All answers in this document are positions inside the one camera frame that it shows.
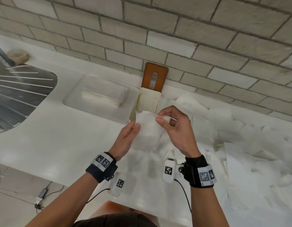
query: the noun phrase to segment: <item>hand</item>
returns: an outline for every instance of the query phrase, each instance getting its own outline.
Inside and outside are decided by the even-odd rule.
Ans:
[[[137,136],[141,128],[141,125],[134,121],[129,122],[125,127],[121,129],[119,136],[114,142],[113,146],[108,151],[117,160],[121,160],[129,151],[133,139]]]
[[[156,118],[156,122],[167,131],[173,145],[188,158],[200,157],[202,154],[197,147],[188,116],[175,106],[166,107],[161,110],[158,116],[163,115],[175,119],[171,119],[170,123],[168,123],[163,118]]]

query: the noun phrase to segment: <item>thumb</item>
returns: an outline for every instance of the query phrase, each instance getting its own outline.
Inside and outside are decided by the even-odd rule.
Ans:
[[[137,134],[140,132],[140,129],[141,129],[141,125],[137,122],[135,126],[133,127],[132,131],[130,132],[130,134],[127,136],[127,138],[130,141],[133,141],[134,138],[137,136]]]
[[[172,129],[172,126],[166,121],[164,120],[163,118],[160,118],[160,117],[157,117],[155,119],[155,121],[161,126],[163,127],[167,133]]]

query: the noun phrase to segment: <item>black wrist strap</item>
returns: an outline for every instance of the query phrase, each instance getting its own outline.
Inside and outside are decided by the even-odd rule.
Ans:
[[[208,180],[211,182],[209,172],[198,172],[198,168],[207,167],[208,163],[203,155],[197,158],[185,158],[186,162],[184,163],[184,167],[182,169],[182,174],[184,175],[184,179],[187,180],[190,186],[195,188],[211,188],[214,184],[205,186],[203,182],[201,182],[201,177],[208,176]]]
[[[86,169],[86,172],[90,173],[98,183],[101,183],[104,179],[107,181],[112,179],[118,168],[116,159],[110,153],[104,153],[109,157],[99,154]]]

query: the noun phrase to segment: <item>person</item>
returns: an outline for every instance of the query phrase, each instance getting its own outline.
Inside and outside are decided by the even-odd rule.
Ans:
[[[168,123],[163,118],[158,117],[156,122],[167,131],[171,142],[186,156],[186,159],[201,156],[191,122],[186,114],[175,106],[170,106],[163,109],[158,115],[167,115],[173,118]],[[139,123],[129,122],[121,130],[109,153],[117,161],[121,160],[129,151],[132,141],[139,131]],[[86,172],[37,214],[26,227],[159,226],[158,223],[154,224],[154,216],[113,202],[104,203],[92,218],[74,223],[97,185],[98,181]],[[212,187],[191,187],[191,208],[193,227],[229,227]]]

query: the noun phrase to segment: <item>stainless steel sink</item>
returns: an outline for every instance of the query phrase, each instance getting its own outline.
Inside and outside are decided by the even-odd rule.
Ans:
[[[23,122],[56,85],[53,73],[29,65],[12,67],[0,57],[0,133]]]

